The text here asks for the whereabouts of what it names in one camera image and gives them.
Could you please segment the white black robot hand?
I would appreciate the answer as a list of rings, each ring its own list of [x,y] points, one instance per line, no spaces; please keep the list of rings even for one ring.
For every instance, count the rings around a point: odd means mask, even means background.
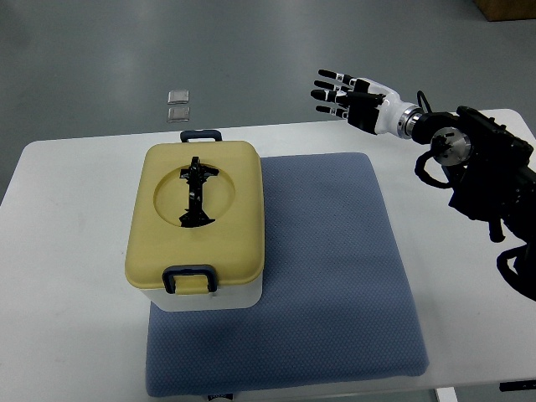
[[[331,70],[319,70],[311,97],[321,104],[316,111],[344,119],[349,125],[373,135],[393,134],[409,139],[406,125],[421,109],[401,100],[385,85]]]

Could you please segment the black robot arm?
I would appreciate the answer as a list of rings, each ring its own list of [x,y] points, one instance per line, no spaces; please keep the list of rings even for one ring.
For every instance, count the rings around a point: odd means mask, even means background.
[[[518,293],[535,298],[535,172],[533,146],[494,118],[468,106],[456,114],[434,112],[424,93],[406,131],[429,150],[416,159],[415,175],[435,188],[449,188],[450,207],[486,222],[489,238],[504,241],[507,228],[523,245],[497,257],[502,278]]]

